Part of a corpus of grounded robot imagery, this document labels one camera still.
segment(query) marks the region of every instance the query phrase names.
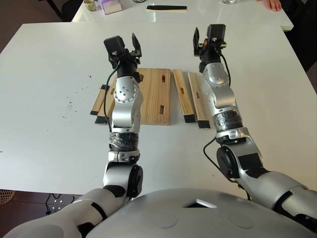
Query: white table in background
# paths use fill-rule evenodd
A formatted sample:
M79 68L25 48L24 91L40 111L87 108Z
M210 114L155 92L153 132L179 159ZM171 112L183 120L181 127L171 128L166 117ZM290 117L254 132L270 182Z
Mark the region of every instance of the white table in background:
M97 4L90 12L82 4L73 18L78 21L105 22L182 22L208 24L263 24L278 25L290 31L293 24L284 10L273 12L266 9L263 1L237 0L235 4L224 4L221 0L147 0L135 3L121 0L123 11L105 15ZM186 5L187 11L147 11L147 5Z
M101 187L108 127L94 124L89 113L112 71L103 40L120 35L132 49L134 32L140 67L198 72L196 26L22 25L0 55L0 188L83 194ZM202 32L207 26L198 25ZM225 40L232 88L265 167L317 189L317 98L284 33L279 26L228 24ZM171 125L140 130L143 193L195 187L245 196L204 157L215 130L184 122L174 80L171 85ZM208 150L214 159L217 148Z

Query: black cable on floor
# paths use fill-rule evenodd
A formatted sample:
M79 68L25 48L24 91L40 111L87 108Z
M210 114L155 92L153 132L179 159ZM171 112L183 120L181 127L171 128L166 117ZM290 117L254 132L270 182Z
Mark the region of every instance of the black cable on floor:
M59 199L60 196L61 196L61 194L60 194L60 195L58 195L57 197L55 197L54 193L52 193L52 195L53 195L53 197L54 197L55 199Z
M48 201L49 201L49 198L51 197L51 194L49 193L49 196L48 196L48 198L46 199L46 202L45 202L45 206L46 206L46 215L49 215L49 214L51 214L52 212L51 212L51 210L50 210L50 207L48 206Z

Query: small cup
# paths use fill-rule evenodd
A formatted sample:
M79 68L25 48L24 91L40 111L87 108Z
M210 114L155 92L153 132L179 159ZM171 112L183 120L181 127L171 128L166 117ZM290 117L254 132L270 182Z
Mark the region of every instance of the small cup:
M94 0L84 0L84 4L89 11L96 10L96 4Z

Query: wooden stick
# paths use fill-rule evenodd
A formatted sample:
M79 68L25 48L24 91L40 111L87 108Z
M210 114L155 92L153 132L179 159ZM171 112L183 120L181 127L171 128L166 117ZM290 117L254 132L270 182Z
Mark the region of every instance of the wooden stick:
M180 69L173 70L175 84L177 88L178 98L182 107L184 119L186 123L196 122L194 110L190 102L189 94L187 92L183 72Z
M114 89L115 89L115 83L116 83L117 79L115 78L112 82L111 87L109 88L108 92L107 92L107 97L106 97L106 114L107 117L110 118L112 115L112 111L114 108ZM104 92L104 96L103 96L103 100L102 100L102 105L99 109L97 118L95 123L96 124L106 124L106 117L105 117L105 113L104 113L104 99L105 99L105 92Z
M189 72L188 80L193 95L198 126L199 128L210 128L209 118L206 116L202 95L197 82L197 74Z
M97 115L101 105L103 104L104 96L105 96L105 90L106 90L106 85L103 84L100 88L99 94L96 98L96 101L93 105L93 108L91 109L90 115Z

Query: silver robot arm segment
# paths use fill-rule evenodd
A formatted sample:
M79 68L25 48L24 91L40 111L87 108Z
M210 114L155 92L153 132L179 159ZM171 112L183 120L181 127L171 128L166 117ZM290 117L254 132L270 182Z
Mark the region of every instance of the silver robot arm segment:
M204 44L198 44L197 29L194 35L194 53L202 61L202 88L220 144L220 171L228 179L236 180L254 202L316 231L317 193L285 174L266 170L259 149L243 127L230 78L220 62L221 49L226 46L224 30L224 25L210 25Z
M141 48L134 34L132 42L135 51L129 52L119 36L104 41L109 61L113 68L118 69L118 79L103 188L86 193L57 213L14 228L5 238L84 238L99 223L127 204L130 198L140 194L143 170L136 162L140 157L137 145L143 96L139 91L140 75L136 69L140 63Z

